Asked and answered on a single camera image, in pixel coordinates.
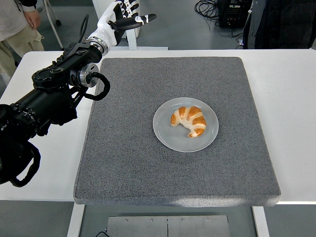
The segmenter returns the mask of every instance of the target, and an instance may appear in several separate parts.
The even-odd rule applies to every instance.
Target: round plate
[[[170,118],[180,107],[196,106],[202,110],[206,129],[200,137],[189,138],[189,129],[179,124],[171,126]],[[211,144],[218,132],[218,119],[214,111],[204,102],[188,97],[169,100],[161,105],[154,115],[154,132],[167,147],[179,152],[196,152]]]

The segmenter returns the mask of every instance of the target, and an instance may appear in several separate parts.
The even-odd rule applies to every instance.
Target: black robotic arm
[[[11,105],[0,105],[0,184],[26,185],[40,166],[40,153],[28,140],[44,136],[51,124],[63,125],[77,118],[76,107],[83,97],[103,99],[110,83],[97,65],[117,45],[125,30],[148,23],[156,15],[132,16],[133,0],[113,2],[98,22],[98,29],[86,43],[72,43],[52,65],[33,74],[34,89]],[[104,91],[87,94],[100,79]],[[33,160],[26,177],[17,176]]]

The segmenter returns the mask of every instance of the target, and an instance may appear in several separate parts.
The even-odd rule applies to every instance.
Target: gray floor
[[[230,29],[216,27],[214,22],[206,21],[194,12],[197,1],[141,0],[141,14],[155,13],[157,19],[140,30],[137,45],[167,46],[169,50],[236,49],[237,39],[231,37]],[[51,4],[62,22],[61,26],[55,27],[64,47],[78,40],[85,14],[89,14],[85,36],[95,30],[97,16],[92,1],[51,0]],[[46,13],[41,13],[41,16],[39,32],[45,38],[42,40],[45,50],[60,50]],[[241,29],[234,30],[234,35],[240,32]],[[127,46],[126,40],[123,39],[119,45]],[[0,95],[4,89],[0,83]],[[65,237],[72,206],[71,202],[0,201],[0,237]],[[265,208],[265,212],[271,237],[315,236],[315,205],[277,205]],[[87,206],[80,236],[96,236],[107,227],[109,216],[128,215],[227,215],[232,237],[256,236],[250,207],[143,206]]]

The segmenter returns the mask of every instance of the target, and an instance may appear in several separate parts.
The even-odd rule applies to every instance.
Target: white robotic hand
[[[138,7],[134,3],[135,0],[117,0],[111,3],[98,21],[98,29],[88,37],[87,43],[97,47],[102,56],[112,46],[118,45],[126,30],[140,27],[156,18],[155,14],[138,16],[133,13]]]
[[[119,2],[123,18],[138,16],[136,9],[139,7],[139,4],[136,3],[136,0],[116,0]]]

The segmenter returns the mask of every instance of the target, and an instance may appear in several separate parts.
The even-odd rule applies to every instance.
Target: black equipment box
[[[220,27],[243,28],[252,0],[217,0]]]

